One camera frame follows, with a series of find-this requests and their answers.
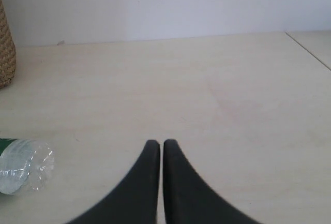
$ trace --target black plastic claw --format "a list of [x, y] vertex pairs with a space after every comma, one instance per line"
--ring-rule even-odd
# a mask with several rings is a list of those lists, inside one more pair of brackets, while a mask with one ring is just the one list
[[70, 224], [155, 224], [159, 172], [160, 145], [149, 140], [120, 184]]
[[163, 199], [167, 224], [257, 224], [218, 196], [195, 172], [176, 140], [163, 150]]

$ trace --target wicker basket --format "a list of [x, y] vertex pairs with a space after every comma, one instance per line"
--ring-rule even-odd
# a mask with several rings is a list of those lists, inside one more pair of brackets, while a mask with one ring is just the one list
[[0, 88], [10, 84], [16, 69], [16, 49], [0, 0]]

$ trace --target plastic water bottle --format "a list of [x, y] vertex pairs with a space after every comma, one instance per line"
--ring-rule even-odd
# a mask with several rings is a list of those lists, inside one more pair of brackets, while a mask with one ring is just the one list
[[0, 138], [0, 192], [21, 195], [41, 190], [54, 169], [54, 153], [47, 143]]

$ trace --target green bottle label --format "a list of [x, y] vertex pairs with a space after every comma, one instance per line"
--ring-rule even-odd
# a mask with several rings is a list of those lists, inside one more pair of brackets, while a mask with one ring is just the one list
[[0, 156], [4, 152], [4, 150], [17, 139], [2, 139], [0, 138]]

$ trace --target white wall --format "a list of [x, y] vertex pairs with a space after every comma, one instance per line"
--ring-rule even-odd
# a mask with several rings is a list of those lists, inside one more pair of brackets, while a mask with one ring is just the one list
[[331, 0], [3, 0], [19, 46], [331, 29]]

